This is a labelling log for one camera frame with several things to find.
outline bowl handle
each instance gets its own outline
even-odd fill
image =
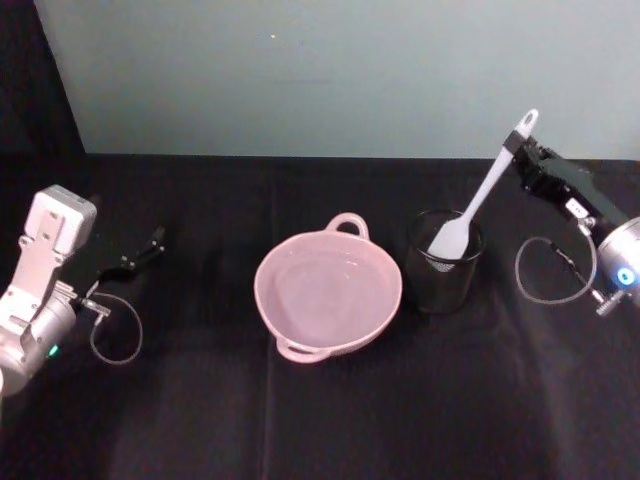
[[[316,363],[331,356],[330,349],[313,349],[313,351],[309,351],[307,347],[299,347],[281,337],[276,339],[276,347],[280,355],[296,363]]]
[[[351,212],[341,213],[340,215],[333,217],[333,220],[329,222],[329,225],[327,225],[325,230],[338,230],[338,227],[343,223],[353,223],[358,227],[358,235],[369,240],[369,228],[367,227],[367,223],[364,221],[364,218]]]

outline black cup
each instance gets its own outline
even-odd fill
[[[448,260],[428,253],[440,227],[460,215],[461,212],[453,210],[428,210],[415,217],[409,227],[409,248],[404,262],[407,295],[423,313],[452,313],[467,298],[476,264],[485,248],[480,226],[471,222],[469,244],[462,258]]]

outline white spatula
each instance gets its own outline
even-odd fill
[[[495,162],[493,162],[489,173],[487,173],[482,185],[480,185],[480,188],[465,212],[460,217],[449,220],[440,228],[433,242],[431,242],[428,250],[429,254],[446,260],[462,258],[469,244],[469,224],[471,220],[500,176],[511,163],[514,153],[522,143],[529,138],[537,121],[538,111],[536,109],[530,110],[529,113],[520,120],[512,134],[505,140],[498,157]],[[431,263],[441,272],[446,272],[453,268],[452,264],[440,262]]]

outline label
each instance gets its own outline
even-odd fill
[[[589,216],[587,209],[580,205],[580,202],[575,198],[569,199],[565,207],[567,207],[567,210],[576,218],[587,218]]]

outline spatula handle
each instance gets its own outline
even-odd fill
[[[518,122],[514,130],[522,135],[522,137],[526,140],[529,138],[529,136],[531,136],[531,132],[533,130],[533,127],[535,127],[537,121],[538,111],[536,109],[530,110],[524,117],[522,117],[522,120]],[[471,219],[475,216],[485,198],[487,198],[487,195],[489,195],[489,192],[491,192],[498,179],[511,164],[511,160],[513,160],[513,154],[505,147],[502,147],[495,162],[493,162],[493,165],[491,165],[489,173],[487,173],[487,176],[482,181],[482,185],[480,185],[480,188],[471,200],[471,203],[469,203],[467,210],[464,212],[463,217],[466,220],[471,221]]]

